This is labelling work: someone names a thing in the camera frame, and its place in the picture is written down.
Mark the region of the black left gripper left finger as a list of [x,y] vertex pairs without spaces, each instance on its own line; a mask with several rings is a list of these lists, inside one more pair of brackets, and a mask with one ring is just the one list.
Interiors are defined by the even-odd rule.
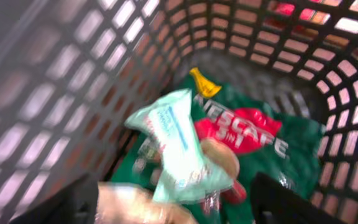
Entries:
[[46,201],[19,215],[11,223],[93,224],[98,196],[98,181],[85,174]]

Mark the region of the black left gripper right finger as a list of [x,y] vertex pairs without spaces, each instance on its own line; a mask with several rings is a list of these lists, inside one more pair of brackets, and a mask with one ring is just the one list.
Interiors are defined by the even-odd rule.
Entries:
[[259,172],[250,189],[256,224],[344,224]]

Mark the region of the beige cookie bag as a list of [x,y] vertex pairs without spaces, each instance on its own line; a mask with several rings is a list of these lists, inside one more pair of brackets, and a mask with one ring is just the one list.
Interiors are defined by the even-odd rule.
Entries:
[[[236,155],[215,139],[201,141],[204,155],[235,179],[239,174]],[[149,191],[130,185],[98,184],[95,223],[197,223],[185,207],[177,203],[153,202]]]

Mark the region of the teal wet wipes packet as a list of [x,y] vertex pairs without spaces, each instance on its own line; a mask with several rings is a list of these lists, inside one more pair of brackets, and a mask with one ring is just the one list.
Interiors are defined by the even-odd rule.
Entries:
[[202,152],[191,118],[192,91],[173,91],[130,115],[124,125],[154,140],[162,173],[153,200],[192,203],[232,187],[233,179]]

